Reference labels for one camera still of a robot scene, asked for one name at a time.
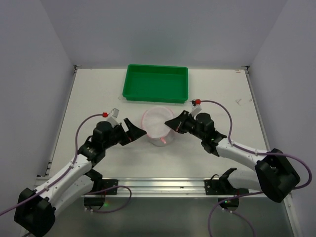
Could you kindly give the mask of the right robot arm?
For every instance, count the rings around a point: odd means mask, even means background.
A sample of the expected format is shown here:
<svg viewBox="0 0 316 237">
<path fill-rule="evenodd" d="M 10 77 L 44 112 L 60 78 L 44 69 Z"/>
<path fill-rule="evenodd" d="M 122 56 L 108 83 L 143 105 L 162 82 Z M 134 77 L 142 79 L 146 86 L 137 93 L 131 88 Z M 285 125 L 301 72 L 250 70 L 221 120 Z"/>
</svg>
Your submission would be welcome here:
<svg viewBox="0 0 316 237">
<path fill-rule="evenodd" d="M 242 149 L 215 129 L 210 114 L 199 113 L 194 117 L 188 111 L 183 111 L 179 116 L 166 121 L 165 125 L 177 133 L 189 133 L 197 137 L 209 154 L 231 159 L 255 173 L 252 175 L 250 172 L 239 173 L 233 170 L 226 177 L 232 188 L 262 191 L 272 201 L 281 202 L 301 181 L 282 151 Z"/>
</svg>

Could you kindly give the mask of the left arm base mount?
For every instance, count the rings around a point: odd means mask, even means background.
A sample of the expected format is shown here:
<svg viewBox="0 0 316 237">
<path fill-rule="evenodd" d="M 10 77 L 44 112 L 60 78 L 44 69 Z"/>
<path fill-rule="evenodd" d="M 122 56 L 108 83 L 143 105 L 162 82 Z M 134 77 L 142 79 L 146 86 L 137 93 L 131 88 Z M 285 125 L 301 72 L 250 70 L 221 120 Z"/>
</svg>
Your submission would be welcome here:
<svg viewBox="0 0 316 237">
<path fill-rule="evenodd" d="M 118 189 L 111 189 L 109 191 L 102 191 L 119 184 L 118 179 L 102 179 L 96 185 L 93 186 L 91 192 L 99 191 L 99 193 L 94 194 L 93 196 L 84 196 L 83 204 L 88 209 L 98 209 L 108 206 L 108 201 L 106 200 L 107 196 L 114 196 L 117 194 Z"/>
</svg>

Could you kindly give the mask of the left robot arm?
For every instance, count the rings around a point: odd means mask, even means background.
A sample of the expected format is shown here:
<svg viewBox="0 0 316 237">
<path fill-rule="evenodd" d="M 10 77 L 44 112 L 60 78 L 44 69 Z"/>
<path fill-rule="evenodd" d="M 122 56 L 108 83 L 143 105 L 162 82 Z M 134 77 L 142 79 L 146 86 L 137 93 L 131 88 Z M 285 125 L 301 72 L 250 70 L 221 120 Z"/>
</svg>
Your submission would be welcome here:
<svg viewBox="0 0 316 237">
<path fill-rule="evenodd" d="M 14 221 L 36 237 L 47 234 L 57 215 L 76 199 L 85 194 L 96 193 L 102 175 L 93 168 L 106 154 L 106 149 L 120 144 L 125 146 L 146 132 L 136 127 L 129 119 L 120 123 L 109 119 L 100 121 L 85 143 L 75 146 L 74 158 L 48 181 L 31 190 L 24 189 L 18 198 Z"/>
</svg>

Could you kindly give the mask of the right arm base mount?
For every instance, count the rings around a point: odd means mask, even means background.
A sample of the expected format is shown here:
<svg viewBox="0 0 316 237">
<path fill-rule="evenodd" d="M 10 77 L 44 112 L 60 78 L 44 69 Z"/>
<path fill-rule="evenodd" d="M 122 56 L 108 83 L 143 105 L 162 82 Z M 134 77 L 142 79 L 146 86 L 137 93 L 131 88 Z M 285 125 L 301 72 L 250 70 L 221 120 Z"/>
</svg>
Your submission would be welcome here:
<svg viewBox="0 0 316 237">
<path fill-rule="evenodd" d="M 206 195 L 233 195 L 239 196 L 242 194 L 248 194 L 249 190 L 245 188 L 234 188 L 228 181 L 228 178 L 231 174 L 235 174 L 237 168 L 230 168 L 221 176 L 218 174 L 214 174 L 210 179 L 204 180 L 204 189 Z M 233 199 L 225 201 L 224 203 L 220 204 L 222 208 L 229 211 L 237 210 L 239 206 L 239 199 Z"/>
</svg>

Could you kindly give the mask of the white mesh laundry bag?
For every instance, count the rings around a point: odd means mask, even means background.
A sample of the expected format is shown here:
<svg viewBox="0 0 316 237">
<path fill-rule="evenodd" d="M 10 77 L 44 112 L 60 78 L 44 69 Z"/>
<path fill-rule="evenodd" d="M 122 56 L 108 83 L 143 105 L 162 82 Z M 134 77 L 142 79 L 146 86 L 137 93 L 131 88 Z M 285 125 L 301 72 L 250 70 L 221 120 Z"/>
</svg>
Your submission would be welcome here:
<svg viewBox="0 0 316 237">
<path fill-rule="evenodd" d="M 154 106 L 146 110 L 141 119 L 141 128 L 146 131 L 148 141 L 164 147 L 174 140 L 174 131 L 165 122 L 174 118 L 174 113 L 167 107 Z"/>
</svg>

